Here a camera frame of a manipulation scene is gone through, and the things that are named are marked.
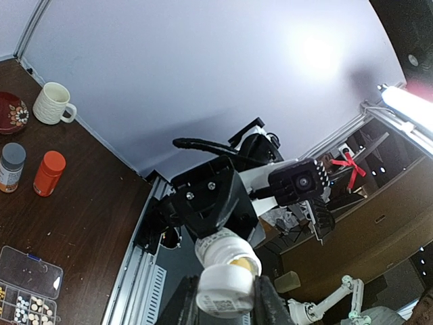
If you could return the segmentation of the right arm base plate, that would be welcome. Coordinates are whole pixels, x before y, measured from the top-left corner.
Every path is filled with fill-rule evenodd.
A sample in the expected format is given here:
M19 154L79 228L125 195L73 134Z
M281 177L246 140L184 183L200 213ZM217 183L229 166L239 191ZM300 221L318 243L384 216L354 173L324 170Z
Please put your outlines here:
M174 250L180 247L181 240L181 229L169 224L160 209L160 201L151 197L139 224L134 245L146 253L156 255L160 245L168 250Z

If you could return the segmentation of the small white bottle cap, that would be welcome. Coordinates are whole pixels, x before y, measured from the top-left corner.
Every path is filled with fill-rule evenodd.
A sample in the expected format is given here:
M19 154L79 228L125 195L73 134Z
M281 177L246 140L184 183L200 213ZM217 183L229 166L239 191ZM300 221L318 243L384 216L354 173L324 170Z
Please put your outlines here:
M244 267L213 265L200 276L197 306L216 318L234 319L254 307L255 276Z

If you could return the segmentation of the clear plastic pill organizer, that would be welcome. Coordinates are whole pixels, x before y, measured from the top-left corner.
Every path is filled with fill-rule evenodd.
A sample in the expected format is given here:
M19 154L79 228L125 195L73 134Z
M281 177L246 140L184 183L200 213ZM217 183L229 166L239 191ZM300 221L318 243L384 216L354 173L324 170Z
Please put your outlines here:
M1 249L1 286L6 291L1 315L2 324L20 324L14 320L16 299L22 295L30 300L31 296L43 299L50 306L51 315L38 313L28 308L28 313L45 315L58 324L56 299L60 289L64 271L62 268L48 263L28 253L23 253L10 246Z

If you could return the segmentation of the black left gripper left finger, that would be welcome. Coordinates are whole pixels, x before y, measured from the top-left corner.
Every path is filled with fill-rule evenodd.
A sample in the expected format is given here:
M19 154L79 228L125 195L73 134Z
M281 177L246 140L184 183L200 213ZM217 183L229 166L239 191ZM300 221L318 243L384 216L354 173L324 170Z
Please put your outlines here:
M157 325L199 324L196 294L199 277L185 276L158 317Z

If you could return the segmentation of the small white pill bottle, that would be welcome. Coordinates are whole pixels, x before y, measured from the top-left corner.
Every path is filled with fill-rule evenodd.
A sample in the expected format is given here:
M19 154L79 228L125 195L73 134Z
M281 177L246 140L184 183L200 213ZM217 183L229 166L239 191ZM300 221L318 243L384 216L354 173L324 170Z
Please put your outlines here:
M195 252L205 269L213 265L229 265L234 261L244 259L253 275L262 274L262 264L252 246L225 227L217 233L197 239Z

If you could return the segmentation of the orange pill bottle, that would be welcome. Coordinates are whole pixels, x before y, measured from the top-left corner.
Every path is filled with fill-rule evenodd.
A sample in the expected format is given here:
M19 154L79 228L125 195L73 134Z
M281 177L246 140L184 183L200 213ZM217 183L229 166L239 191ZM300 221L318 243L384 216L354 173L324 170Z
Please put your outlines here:
M66 168L66 159L55 150L46 152L33 181L34 191L42 197L50 196Z

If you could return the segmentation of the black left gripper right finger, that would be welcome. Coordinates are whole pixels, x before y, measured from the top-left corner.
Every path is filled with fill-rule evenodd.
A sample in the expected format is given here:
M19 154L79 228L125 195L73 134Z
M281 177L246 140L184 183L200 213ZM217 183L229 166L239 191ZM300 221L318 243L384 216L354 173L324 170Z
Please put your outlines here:
M255 277L253 324L294 324L290 313L267 276Z

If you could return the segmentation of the grey capped vitamin bottle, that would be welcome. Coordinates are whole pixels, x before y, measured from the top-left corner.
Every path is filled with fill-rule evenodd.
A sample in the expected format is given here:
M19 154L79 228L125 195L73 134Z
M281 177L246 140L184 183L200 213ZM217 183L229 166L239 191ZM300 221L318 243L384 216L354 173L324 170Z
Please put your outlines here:
M1 191L15 192L24 168L26 151L16 142L10 142L1 151Z

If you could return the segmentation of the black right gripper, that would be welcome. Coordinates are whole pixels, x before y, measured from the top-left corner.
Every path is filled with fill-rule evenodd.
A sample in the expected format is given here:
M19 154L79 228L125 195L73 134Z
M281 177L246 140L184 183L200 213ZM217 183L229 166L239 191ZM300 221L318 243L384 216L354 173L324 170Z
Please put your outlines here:
M153 232L186 225L196 238L229 229L256 248L266 237L252 201L231 159L220 156L171 179L176 194L164 196L150 211Z

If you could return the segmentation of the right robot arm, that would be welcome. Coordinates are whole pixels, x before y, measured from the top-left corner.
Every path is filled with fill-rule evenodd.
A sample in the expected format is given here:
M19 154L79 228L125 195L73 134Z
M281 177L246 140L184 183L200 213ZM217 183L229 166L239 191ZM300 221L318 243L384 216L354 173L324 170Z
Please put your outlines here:
M170 181L174 192L157 200L147 216L148 237L185 227L192 240L227 228L252 247L265 239L241 173L281 162L279 138L264 130L260 118L237 132L227 144L180 137L173 145L200 150L215 157Z

